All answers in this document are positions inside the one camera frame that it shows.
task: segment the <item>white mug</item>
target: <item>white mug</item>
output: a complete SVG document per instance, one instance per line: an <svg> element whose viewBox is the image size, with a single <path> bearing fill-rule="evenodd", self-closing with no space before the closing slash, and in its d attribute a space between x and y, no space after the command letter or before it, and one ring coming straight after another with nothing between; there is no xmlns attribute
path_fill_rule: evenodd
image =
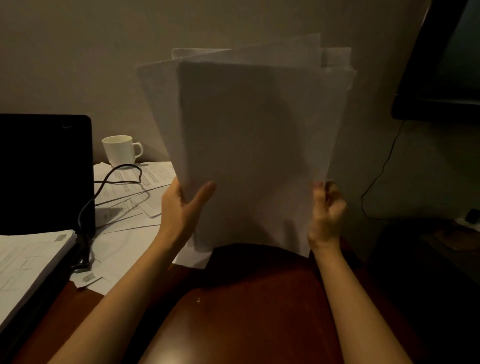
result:
<svg viewBox="0 0 480 364"><path fill-rule="evenodd" d="M132 143L132 137L128 135L108 136L102 139L102 143L112 167L133 164L144 153L144 147L140 143ZM140 147L140 153L137 155L134 146Z"/></svg>

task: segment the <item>beige wall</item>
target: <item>beige wall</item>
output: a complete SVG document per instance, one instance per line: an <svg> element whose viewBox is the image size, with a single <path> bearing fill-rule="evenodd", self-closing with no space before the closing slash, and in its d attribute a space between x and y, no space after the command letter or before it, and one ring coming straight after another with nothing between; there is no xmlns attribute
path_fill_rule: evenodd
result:
<svg viewBox="0 0 480 364"><path fill-rule="evenodd" d="M168 158L134 66L175 47L231 48L320 32L353 48L358 71L330 176L350 206L345 235L362 258L382 223L359 197L399 122L389 110L427 0L18 0L0 2L0 112L80 113L100 140L130 134L145 158ZM457 216L480 207L479 128L411 122L367 196L372 215Z"/></svg>

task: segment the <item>reddish-brown wood surface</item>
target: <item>reddish-brown wood surface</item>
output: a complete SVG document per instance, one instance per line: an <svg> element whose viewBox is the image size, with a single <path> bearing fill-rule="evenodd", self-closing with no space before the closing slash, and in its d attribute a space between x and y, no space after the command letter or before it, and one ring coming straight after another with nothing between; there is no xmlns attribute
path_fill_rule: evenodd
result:
<svg viewBox="0 0 480 364"><path fill-rule="evenodd" d="M424 359L403 317L359 278L409 355ZM69 282L13 362L46 363L101 298ZM314 261L280 249L237 244L216 249L203 271L172 265L150 312L166 318L143 363L342 362Z"/></svg>

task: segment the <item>forearm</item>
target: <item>forearm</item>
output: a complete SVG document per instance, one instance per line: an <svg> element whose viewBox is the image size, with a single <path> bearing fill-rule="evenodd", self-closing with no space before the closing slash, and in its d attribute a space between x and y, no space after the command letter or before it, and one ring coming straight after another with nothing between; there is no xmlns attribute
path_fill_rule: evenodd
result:
<svg viewBox="0 0 480 364"><path fill-rule="evenodd" d="M314 253L345 363L411 363L338 246Z"/></svg>
<svg viewBox="0 0 480 364"><path fill-rule="evenodd" d="M100 301L51 363L119 362L175 252L156 240Z"/></svg>

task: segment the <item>black cable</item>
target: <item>black cable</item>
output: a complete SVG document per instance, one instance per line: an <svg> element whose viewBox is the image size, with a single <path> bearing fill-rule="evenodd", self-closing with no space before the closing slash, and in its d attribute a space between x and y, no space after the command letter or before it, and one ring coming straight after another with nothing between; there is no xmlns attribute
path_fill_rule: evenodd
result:
<svg viewBox="0 0 480 364"><path fill-rule="evenodd" d="M140 174L138 175L138 181L116 181L116 182L111 182L111 181L107 181L107 179L110 177L110 175L115 171L117 170L118 168L122 168L122 167L135 167L137 168L139 171L140 171ZM78 232L79 234L82 235L83 237L83 243L84 243L84 246L83 246L83 249L84 249L84 254L83 254L83 257L82 257L82 262L79 263L79 264L76 264L74 266L72 266L72 269L73 271L77 271L77 272L80 272L80 271L87 271L87 270L90 270L92 268L92 262L90 262L90 246L91 246L91 243L90 243L90 238L88 237L88 235L83 231L83 228L82 228L82 214L83 212L85 211L85 209L88 207L89 204L91 204L93 201L95 201L95 199L98 197L98 195L100 194L100 192L102 192L102 189L103 187L105 186L106 183L111 183L111 184L117 184L117 183L142 183L142 174L143 174L143 171L140 167L134 165L134 164L120 164L119 166L116 166L114 168L112 168L110 170L110 172L107 173L107 175L105 176L105 178L103 179L103 181L94 181L94 183L101 183L100 187L98 188L98 191L93 195L93 197L88 200L88 202L85 204L84 207L82 207L82 209L80 210L79 214L78 214L78 219L77 219L77 225L78 225Z"/></svg>
<svg viewBox="0 0 480 364"><path fill-rule="evenodd" d="M373 185L375 184L375 182L377 182L377 179L380 178L380 176L384 173L384 170L385 170L385 166L387 165L387 162L390 160L390 157L392 156L392 152L393 152L393 148L395 147L395 143L396 143L396 140L398 139L398 137L400 136L401 132L402 132L402 128L403 128L403 125L405 124L406 120L403 120L401 125L400 125L400 128L398 129L398 132L395 136L395 139L393 140L393 143L392 143L392 147L390 148L390 153L388 153L388 157L387 159L385 160L384 162L384 165L382 166L382 171L380 172L380 174L378 176L375 177L375 179L373 180L372 183L370 183L370 186L368 186L367 190L362 194L362 196L360 196L360 204L361 204L361 210L363 212L363 214L365 215L366 218L369 218L370 220L390 220L388 218L372 218L370 216L367 215L367 213L365 212L365 209L363 208L363 198L365 197L365 195L368 193L368 191L370 191L370 189L373 187Z"/></svg>

